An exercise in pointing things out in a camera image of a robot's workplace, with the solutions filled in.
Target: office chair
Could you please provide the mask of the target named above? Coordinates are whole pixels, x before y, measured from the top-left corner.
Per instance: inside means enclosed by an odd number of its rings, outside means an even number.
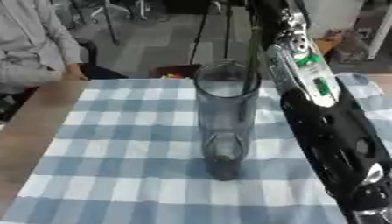
[[[64,3],[60,3],[60,2],[54,2],[53,0],[49,0],[50,1],[50,3],[51,4],[53,4],[54,5],[54,7],[55,7],[55,9],[57,10],[57,9],[59,9],[59,8],[62,8],[62,7],[64,7],[63,5],[64,5]],[[84,15],[83,15],[83,13],[81,12],[81,7],[79,7],[79,5],[78,5],[78,3],[75,1],[75,0],[66,0],[68,3],[65,3],[65,5],[69,5],[69,6],[71,6],[72,8],[74,8],[75,9],[75,11],[76,11],[76,13],[78,13],[78,15],[79,15],[79,18],[80,18],[80,21],[83,23],[83,24],[85,24],[86,23],[86,19],[84,18]],[[75,20],[74,20],[74,15],[72,14],[72,11],[68,8],[67,9],[67,11],[69,11],[70,12],[70,18],[71,18],[71,22],[72,22],[72,26],[71,27],[68,27],[68,28],[70,28],[70,29],[73,29],[75,26],[76,26],[76,22],[75,22]]]
[[[150,7],[148,6],[148,4],[144,0],[138,0],[138,1],[135,1],[135,2],[136,2],[136,5],[138,6],[138,8],[140,10],[139,11],[140,18],[142,20],[147,20],[146,11],[149,11]],[[122,11],[122,12],[129,13],[129,17],[130,18],[133,18],[133,16],[134,16],[133,15],[133,11],[130,8],[130,5],[127,4],[127,3],[124,3],[123,6],[120,6],[120,5],[111,3],[110,0],[101,0],[101,5],[102,6],[99,9],[97,9],[97,10],[93,11],[93,13],[91,13],[90,17],[91,17],[91,19],[93,20],[94,23],[98,23],[98,19],[96,19],[96,16],[98,14],[103,13],[105,15],[105,19],[106,19],[106,22],[108,24],[108,29],[109,29],[112,41],[113,41],[113,43],[116,46],[119,46],[120,45],[120,41],[118,40],[118,38],[117,38],[117,36],[115,34],[115,30],[114,30],[113,25],[112,25],[112,20],[111,20],[110,15],[109,15],[109,9],[113,9],[113,10],[116,10],[116,11]]]
[[[127,12],[127,13],[129,13],[130,17],[132,16],[132,10],[127,4],[124,5],[125,7],[122,7],[122,6],[111,3],[110,0],[100,0],[100,1],[101,1],[102,6],[98,10],[93,11],[93,13],[91,13],[90,17],[93,20],[93,23],[96,24],[96,23],[98,23],[98,19],[96,19],[95,17],[98,14],[103,12],[103,14],[105,15],[106,23],[108,24],[108,30],[110,32],[110,37],[112,38],[112,42],[116,46],[119,46],[120,40],[117,38],[117,36],[115,34],[115,29],[113,28],[112,20],[109,15],[109,9]]]

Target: tablecloth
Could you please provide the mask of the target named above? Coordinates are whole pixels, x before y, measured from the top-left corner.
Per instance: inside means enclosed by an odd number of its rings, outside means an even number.
[[[363,76],[340,78],[392,149],[392,101]],[[206,173],[195,107],[191,80],[91,81],[0,223],[345,223],[272,82],[235,181]]]

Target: floor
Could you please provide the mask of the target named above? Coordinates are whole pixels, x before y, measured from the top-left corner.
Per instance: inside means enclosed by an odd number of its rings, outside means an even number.
[[[212,9],[196,54],[195,63],[211,63],[223,59],[225,16]],[[244,60],[250,28],[243,8],[234,8],[228,57]],[[154,67],[186,65],[201,16],[153,14],[148,21],[129,21],[124,14],[113,12],[115,31],[121,45],[111,42],[103,15],[99,23],[88,22],[72,30],[75,37],[92,39],[99,49],[98,64],[133,78],[146,77]]]

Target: glass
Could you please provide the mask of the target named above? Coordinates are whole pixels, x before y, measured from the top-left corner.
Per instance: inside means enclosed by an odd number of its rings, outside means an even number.
[[[202,152],[215,179],[237,178],[248,155],[261,80],[246,77],[245,66],[233,61],[204,66],[194,77]]]

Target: tripod leg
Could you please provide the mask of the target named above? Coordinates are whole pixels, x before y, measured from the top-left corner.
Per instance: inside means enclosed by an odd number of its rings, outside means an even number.
[[[193,50],[192,50],[191,59],[189,60],[189,64],[190,65],[193,64],[193,60],[194,60],[194,57],[196,56],[196,51],[198,50],[198,46],[199,46],[199,43],[200,43],[201,35],[203,34],[204,27],[206,26],[207,15],[208,15],[208,8],[209,7],[206,8],[206,12],[203,14],[203,18],[201,20],[198,36],[196,37],[196,39],[193,42],[194,43],[194,47],[193,47]]]
[[[115,30],[113,29],[112,21],[110,20],[109,9],[106,4],[103,5],[103,14],[105,14],[106,22],[108,23],[108,30],[110,31],[110,36],[112,38],[113,44],[115,44],[115,46],[119,46],[120,41],[115,35]]]
[[[230,25],[231,25],[231,17],[233,15],[230,1],[227,1],[226,5],[226,36],[225,36],[225,51],[223,53],[223,59],[228,59],[228,40],[230,38]]]

